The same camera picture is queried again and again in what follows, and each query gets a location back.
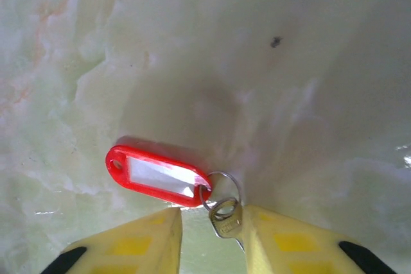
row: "red key tag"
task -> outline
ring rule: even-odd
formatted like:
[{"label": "red key tag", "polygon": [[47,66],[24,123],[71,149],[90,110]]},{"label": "red key tag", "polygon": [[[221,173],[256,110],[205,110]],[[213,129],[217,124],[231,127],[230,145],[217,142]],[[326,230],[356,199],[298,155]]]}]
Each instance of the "red key tag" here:
[{"label": "red key tag", "polygon": [[177,203],[197,207],[211,195],[211,182],[199,168],[149,151],[117,145],[107,153],[105,163],[111,177],[121,186]]}]

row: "key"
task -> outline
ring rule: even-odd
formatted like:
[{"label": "key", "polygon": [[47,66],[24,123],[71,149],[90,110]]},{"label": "key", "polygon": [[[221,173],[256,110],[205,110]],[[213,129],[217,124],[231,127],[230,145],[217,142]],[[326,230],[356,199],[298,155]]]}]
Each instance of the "key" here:
[{"label": "key", "polygon": [[[222,214],[220,210],[232,207],[230,213]],[[236,198],[230,197],[218,201],[210,210],[208,215],[216,235],[222,239],[234,238],[244,252],[241,240],[241,221],[243,208]]]}]

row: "key ring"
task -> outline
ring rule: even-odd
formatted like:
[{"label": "key ring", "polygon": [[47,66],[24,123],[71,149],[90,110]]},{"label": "key ring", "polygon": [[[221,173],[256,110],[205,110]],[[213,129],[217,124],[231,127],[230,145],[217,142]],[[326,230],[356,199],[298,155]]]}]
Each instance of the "key ring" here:
[{"label": "key ring", "polygon": [[[221,218],[228,217],[228,216],[230,216],[232,213],[234,213],[234,211],[235,211],[236,207],[238,206],[238,204],[241,205],[240,185],[238,184],[238,182],[237,182],[237,180],[235,179],[235,177],[233,177],[233,176],[230,175],[229,173],[225,173],[225,172],[223,172],[223,171],[213,171],[212,173],[209,173],[207,176],[210,177],[210,176],[213,176],[213,175],[222,175],[222,176],[224,176],[224,177],[226,177],[226,178],[229,178],[231,181],[234,182],[234,184],[235,184],[235,186],[236,186],[236,188],[237,188],[237,191],[238,191],[238,200],[237,200],[237,203],[234,205],[233,209],[232,209],[229,213],[226,213],[226,214],[215,213],[216,216],[220,216]],[[203,199],[203,194],[202,194],[202,192],[203,192],[203,188],[204,188],[204,187],[207,189],[206,186],[200,185],[200,201],[201,201],[201,204],[204,206],[204,208],[205,208],[208,212],[210,212],[210,211],[211,211],[211,208],[208,206],[208,204],[207,204],[207,203],[204,201],[204,199]],[[223,202],[223,201],[225,201],[225,200],[227,200],[227,199],[231,199],[231,198],[233,198],[233,197],[224,198],[224,199],[218,201],[218,203],[221,203],[221,202]]]}]

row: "metal key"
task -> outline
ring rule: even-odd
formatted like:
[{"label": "metal key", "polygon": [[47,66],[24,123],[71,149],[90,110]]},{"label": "metal key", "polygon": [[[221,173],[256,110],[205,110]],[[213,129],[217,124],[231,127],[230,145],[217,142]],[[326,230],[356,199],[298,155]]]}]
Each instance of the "metal key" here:
[{"label": "metal key", "polygon": [[[221,214],[218,211],[226,207],[233,207],[228,214]],[[222,239],[234,238],[244,252],[241,240],[241,221],[243,219],[243,208],[234,197],[224,198],[218,201],[210,210],[208,215],[216,235]]]}]

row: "yellow plastic object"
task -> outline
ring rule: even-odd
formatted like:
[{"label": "yellow plastic object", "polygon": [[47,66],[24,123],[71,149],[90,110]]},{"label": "yellow plastic object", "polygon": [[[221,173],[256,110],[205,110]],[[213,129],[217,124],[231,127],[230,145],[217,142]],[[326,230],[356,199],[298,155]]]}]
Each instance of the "yellow plastic object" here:
[{"label": "yellow plastic object", "polygon": [[356,241],[260,207],[244,206],[242,237],[248,274],[364,274],[338,246]]},{"label": "yellow plastic object", "polygon": [[180,208],[168,208],[71,244],[42,274],[177,274],[181,239]]}]

